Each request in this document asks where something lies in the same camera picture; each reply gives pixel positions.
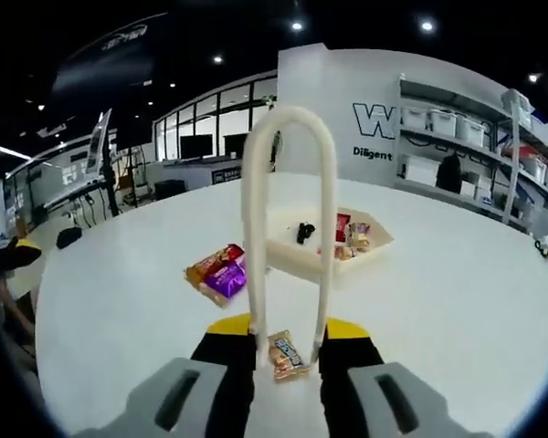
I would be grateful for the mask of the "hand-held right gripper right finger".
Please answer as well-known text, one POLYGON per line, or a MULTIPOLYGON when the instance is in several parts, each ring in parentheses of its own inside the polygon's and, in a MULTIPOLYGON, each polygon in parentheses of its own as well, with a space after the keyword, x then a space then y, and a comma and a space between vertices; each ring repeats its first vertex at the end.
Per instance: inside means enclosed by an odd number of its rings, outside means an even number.
POLYGON ((321 402, 331 437, 472 437, 448 403, 398 362, 383 361, 361 326, 328 318, 319 351, 321 402))

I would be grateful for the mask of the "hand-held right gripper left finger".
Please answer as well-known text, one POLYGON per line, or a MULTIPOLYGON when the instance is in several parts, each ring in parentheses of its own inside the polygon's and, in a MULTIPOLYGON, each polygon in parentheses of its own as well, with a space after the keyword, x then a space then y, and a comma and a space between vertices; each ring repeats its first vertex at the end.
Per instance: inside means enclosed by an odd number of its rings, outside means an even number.
POLYGON ((242 437, 254 398, 256 341, 248 313, 210 325, 189 358, 139 384, 123 413, 78 437, 242 437))

